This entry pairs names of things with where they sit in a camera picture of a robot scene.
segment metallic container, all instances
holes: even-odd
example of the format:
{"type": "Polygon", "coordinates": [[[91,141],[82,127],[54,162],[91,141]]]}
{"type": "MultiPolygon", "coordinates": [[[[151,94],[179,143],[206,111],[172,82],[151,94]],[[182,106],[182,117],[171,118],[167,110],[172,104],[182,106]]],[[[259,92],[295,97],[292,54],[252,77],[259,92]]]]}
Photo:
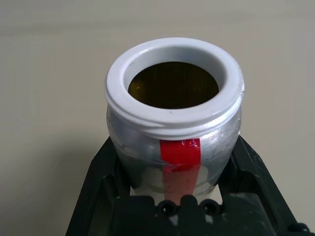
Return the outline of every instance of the metallic container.
{"type": "Polygon", "coordinates": [[[226,166],[241,125],[244,80],[224,50],[195,39],[141,44],[113,64],[105,81],[107,126],[135,193],[179,203],[185,194],[207,198],[226,166]],[[218,94],[198,106],[161,109],[128,94],[145,68],[168,61],[191,63],[213,75],[218,94]]]}

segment black base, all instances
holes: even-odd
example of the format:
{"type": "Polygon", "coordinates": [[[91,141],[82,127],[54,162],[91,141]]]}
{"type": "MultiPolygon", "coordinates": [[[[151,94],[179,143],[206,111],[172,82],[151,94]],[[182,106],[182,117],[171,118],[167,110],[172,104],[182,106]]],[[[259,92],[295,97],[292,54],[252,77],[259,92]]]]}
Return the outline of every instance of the black base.
{"type": "Polygon", "coordinates": [[[315,236],[297,223],[260,156],[242,137],[219,179],[220,206],[129,196],[110,138],[91,162],[66,236],[315,236]]]}

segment screw hole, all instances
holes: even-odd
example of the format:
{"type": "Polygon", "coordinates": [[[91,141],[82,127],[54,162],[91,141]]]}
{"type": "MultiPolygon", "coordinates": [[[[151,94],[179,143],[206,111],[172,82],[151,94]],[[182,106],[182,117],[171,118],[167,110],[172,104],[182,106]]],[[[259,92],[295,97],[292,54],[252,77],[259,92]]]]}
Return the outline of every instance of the screw hole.
{"type": "Polygon", "coordinates": [[[200,204],[201,208],[207,215],[214,215],[220,213],[220,206],[217,202],[206,199],[200,204]]]}
{"type": "Polygon", "coordinates": [[[172,216],[176,213],[176,205],[172,201],[160,202],[157,206],[158,212],[163,216],[172,216]]]}

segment beige background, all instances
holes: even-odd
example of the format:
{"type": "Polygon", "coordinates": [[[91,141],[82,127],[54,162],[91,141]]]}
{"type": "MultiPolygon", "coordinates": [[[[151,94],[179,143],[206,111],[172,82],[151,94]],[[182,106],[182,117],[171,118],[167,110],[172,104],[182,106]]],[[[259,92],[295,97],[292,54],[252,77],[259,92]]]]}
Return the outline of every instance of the beige background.
{"type": "Polygon", "coordinates": [[[0,235],[61,236],[108,136],[103,81],[141,42],[193,37],[230,52],[242,135],[315,230],[313,0],[0,1],[0,235]]]}

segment container opening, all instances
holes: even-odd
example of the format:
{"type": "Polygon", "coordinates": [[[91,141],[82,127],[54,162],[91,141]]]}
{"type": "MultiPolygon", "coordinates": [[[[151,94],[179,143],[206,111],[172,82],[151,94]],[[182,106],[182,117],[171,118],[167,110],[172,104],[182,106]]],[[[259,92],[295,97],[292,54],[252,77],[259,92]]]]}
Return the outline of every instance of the container opening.
{"type": "Polygon", "coordinates": [[[219,92],[214,77],[199,66],[185,62],[164,62],[140,71],[128,93],[149,106],[182,109],[209,101],[219,92]]]}

